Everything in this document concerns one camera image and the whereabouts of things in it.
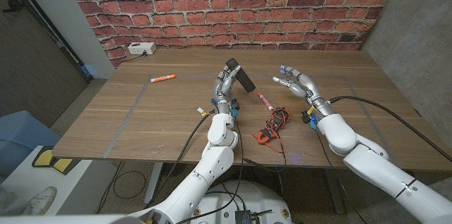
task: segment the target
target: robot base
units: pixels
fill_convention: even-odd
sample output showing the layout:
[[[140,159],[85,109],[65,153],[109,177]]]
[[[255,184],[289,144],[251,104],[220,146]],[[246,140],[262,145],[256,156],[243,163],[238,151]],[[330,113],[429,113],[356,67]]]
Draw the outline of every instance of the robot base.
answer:
[[[225,182],[225,187],[229,193],[234,193],[238,185],[238,181]],[[209,189],[207,192],[223,191],[225,189],[221,184]],[[284,200],[274,191],[262,184],[242,180],[240,182],[239,191],[237,195],[240,196],[245,203],[246,209],[251,210],[252,213],[260,213],[267,210],[272,210],[269,213],[264,213],[259,216],[260,223],[277,223],[277,224],[292,224],[289,208]],[[215,209],[224,206],[231,200],[231,196],[223,193],[206,194],[198,205],[197,210],[199,214],[214,211]],[[234,200],[239,205],[240,210],[243,209],[242,200],[235,197]],[[234,202],[229,206],[218,211],[217,213],[192,220],[195,224],[213,224],[213,223],[231,223],[235,224],[235,211],[237,207]]]

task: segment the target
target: white power strip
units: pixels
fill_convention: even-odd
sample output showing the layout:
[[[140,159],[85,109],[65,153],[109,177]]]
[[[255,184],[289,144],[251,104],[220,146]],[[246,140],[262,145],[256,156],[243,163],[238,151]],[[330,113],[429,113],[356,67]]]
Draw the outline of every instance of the white power strip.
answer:
[[[146,54],[153,54],[157,47],[154,42],[133,42],[129,45],[130,54],[142,55],[144,52]]]

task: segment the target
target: sneaker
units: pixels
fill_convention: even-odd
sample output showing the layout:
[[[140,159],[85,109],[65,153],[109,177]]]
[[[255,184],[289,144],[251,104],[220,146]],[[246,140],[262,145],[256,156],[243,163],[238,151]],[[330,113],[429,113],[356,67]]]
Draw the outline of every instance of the sneaker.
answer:
[[[41,193],[33,197],[20,214],[34,216],[44,215],[54,202],[56,195],[57,188],[48,187],[47,189],[43,190]]]

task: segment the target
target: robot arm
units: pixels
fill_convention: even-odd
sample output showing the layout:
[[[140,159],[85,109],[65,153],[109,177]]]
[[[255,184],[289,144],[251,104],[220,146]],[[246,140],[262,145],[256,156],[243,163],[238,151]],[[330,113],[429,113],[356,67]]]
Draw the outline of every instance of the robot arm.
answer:
[[[319,120],[320,132],[330,149],[344,158],[344,163],[358,176],[384,190],[422,223],[435,223],[452,216],[452,203],[425,184],[417,181],[388,160],[387,152],[377,143],[356,134],[340,114],[335,114],[324,101],[319,89],[308,76],[298,70],[281,66],[281,72],[292,80],[273,80],[306,98]]]

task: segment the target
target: brick wallpaper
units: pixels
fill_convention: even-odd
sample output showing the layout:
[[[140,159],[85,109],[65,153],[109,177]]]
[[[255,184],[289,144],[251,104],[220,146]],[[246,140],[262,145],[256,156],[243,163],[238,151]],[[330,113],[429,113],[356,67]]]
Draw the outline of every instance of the brick wallpaper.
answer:
[[[77,0],[114,66],[159,48],[356,50],[385,0]]]

